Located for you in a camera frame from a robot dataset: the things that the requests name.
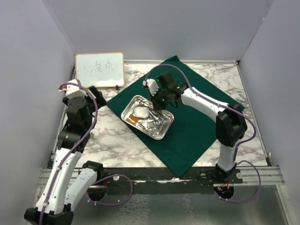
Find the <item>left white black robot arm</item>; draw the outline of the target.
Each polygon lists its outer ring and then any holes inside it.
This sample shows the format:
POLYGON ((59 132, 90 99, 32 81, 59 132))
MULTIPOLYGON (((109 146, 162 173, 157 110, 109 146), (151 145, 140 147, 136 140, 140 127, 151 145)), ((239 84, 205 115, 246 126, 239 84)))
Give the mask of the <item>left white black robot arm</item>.
POLYGON ((24 219, 32 225, 70 225, 74 210, 88 188, 103 181, 103 166, 88 161, 83 171, 70 183, 90 133, 95 127, 99 108, 106 101, 95 86, 85 88, 77 79, 59 87, 65 93, 67 120, 58 134, 56 152, 47 184, 33 208, 25 211, 24 219))

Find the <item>white gauze pad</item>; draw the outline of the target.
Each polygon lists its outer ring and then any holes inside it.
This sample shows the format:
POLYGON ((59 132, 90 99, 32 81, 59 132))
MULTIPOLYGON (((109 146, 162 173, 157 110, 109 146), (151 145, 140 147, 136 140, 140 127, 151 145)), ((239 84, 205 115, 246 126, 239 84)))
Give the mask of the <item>white gauze pad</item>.
POLYGON ((138 106, 134 109, 133 115, 137 118, 146 119, 150 115, 149 108, 138 106))

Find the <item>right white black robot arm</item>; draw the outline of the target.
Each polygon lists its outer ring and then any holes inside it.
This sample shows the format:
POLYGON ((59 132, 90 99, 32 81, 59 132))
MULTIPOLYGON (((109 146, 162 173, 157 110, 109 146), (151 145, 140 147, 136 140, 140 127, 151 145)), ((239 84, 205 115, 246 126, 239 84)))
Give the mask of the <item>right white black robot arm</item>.
POLYGON ((215 166, 215 177, 220 183, 228 182, 236 169, 236 147, 247 130, 245 118, 238 103, 217 101, 192 87, 189 83, 177 83, 171 73, 164 72, 156 79, 146 79, 143 87, 150 92, 155 110, 163 110, 172 101, 190 106, 213 120, 216 138, 220 142, 220 154, 215 166))

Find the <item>orange indicator strip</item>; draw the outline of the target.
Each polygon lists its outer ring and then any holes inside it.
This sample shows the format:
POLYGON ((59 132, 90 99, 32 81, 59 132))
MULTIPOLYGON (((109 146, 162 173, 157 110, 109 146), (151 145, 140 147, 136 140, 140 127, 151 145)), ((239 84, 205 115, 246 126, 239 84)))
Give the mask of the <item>orange indicator strip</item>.
POLYGON ((133 114, 131 114, 126 118, 126 121, 135 126, 136 123, 139 121, 139 119, 137 117, 135 117, 133 114))

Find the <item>stainless steel instrument tray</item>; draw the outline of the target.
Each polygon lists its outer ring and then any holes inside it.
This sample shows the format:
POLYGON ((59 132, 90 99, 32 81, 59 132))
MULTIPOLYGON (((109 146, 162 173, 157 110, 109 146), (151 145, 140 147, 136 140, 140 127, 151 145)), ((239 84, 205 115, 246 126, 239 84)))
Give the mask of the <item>stainless steel instrument tray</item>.
POLYGON ((129 126, 143 132, 155 140, 161 140, 174 121, 174 115, 167 110, 154 110, 153 104, 146 98, 135 95, 125 107, 120 116, 129 126), (149 110, 146 118, 136 115, 136 108, 149 110))

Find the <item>green surgical drape cloth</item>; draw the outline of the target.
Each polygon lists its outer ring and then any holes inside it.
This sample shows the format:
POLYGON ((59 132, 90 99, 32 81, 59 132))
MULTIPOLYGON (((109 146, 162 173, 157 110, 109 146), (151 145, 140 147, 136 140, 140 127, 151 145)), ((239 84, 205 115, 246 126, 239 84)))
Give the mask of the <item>green surgical drape cloth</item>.
MULTIPOLYGON (((181 62, 177 56, 170 57, 154 69, 149 78, 156 78, 168 71, 178 83, 189 80, 202 93, 225 103, 236 101, 212 83, 181 62)), ((196 109, 180 104, 177 108, 167 106, 174 121, 161 140, 129 126, 129 129, 176 175, 182 176, 198 158, 215 142, 215 123, 196 109)))

